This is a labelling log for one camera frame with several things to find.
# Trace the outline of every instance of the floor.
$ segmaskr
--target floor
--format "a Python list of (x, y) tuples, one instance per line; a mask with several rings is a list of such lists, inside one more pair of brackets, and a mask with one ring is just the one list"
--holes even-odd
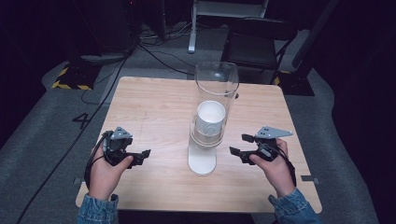
[[(92, 91), (51, 87), (67, 62), (48, 71), (42, 79), (47, 92), (0, 150), (1, 223), (16, 223), (35, 194), (21, 223), (75, 222), (78, 184), (100, 134), (114, 91), (110, 87), (117, 74), (118, 77), (191, 79), (176, 70), (192, 74), (197, 62), (218, 61), (226, 34), (227, 27), (202, 29), (193, 54), (188, 53), (188, 35), (174, 36), (159, 46), (147, 44), (145, 48), (169, 67), (145, 50), (136, 49), (120, 71), (119, 64), (103, 66)], [(300, 31), (280, 70), (295, 70), (291, 62), (308, 35), (309, 31)], [(311, 174), (317, 181), (323, 207), (319, 216), (324, 223), (377, 223), (365, 183), (332, 123), (332, 90), (315, 70), (308, 80), (315, 96), (286, 95), (285, 99)], [(80, 123), (72, 120), (84, 113), (91, 122), (81, 133)], [(255, 223), (274, 220), (273, 214), (252, 216)]]

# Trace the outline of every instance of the white paper cup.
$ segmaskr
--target white paper cup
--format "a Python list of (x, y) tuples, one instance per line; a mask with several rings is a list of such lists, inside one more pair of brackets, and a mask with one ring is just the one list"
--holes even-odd
[(221, 132), (225, 109), (216, 101), (204, 101), (198, 106), (195, 128), (203, 135), (216, 135)]

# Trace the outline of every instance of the hand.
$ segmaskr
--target hand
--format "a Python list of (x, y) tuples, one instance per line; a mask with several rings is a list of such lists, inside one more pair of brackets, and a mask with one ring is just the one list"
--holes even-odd
[[(104, 155), (103, 144), (99, 146), (93, 161)], [(131, 164), (134, 157), (125, 158), (116, 166), (110, 165), (105, 158), (96, 161), (91, 168), (90, 192), (88, 195), (95, 199), (107, 201), (119, 184), (122, 173)]]
[[(277, 138), (276, 144), (288, 155), (288, 145), (285, 141)], [(249, 158), (262, 168), (268, 181), (276, 190), (278, 198), (284, 197), (295, 190), (288, 165), (282, 157), (277, 156), (273, 161), (265, 161), (253, 154)]]

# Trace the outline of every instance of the denim sleeve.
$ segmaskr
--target denim sleeve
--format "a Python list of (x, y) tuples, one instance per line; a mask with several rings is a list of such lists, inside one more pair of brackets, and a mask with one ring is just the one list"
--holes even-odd
[(277, 199), (270, 195), (268, 200), (274, 206), (276, 219), (281, 224), (321, 223), (311, 204), (298, 189), (283, 198)]
[(118, 203), (119, 196), (116, 194), (111, 195), (110, 202), (97, 200), (86, 194), (78, 211), (77, 224), (117, 223)]

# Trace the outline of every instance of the chair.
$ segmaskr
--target chair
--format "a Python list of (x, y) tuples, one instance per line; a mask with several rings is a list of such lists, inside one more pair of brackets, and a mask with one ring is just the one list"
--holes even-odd
[[(286, 21), (246, 17), (232, 24), (221, 55), (222, 62), (238, 66), (273, 70), (272, 84), (287, 46), (298, 30)], [(281, 42), (276, 51), (275, 42)]]

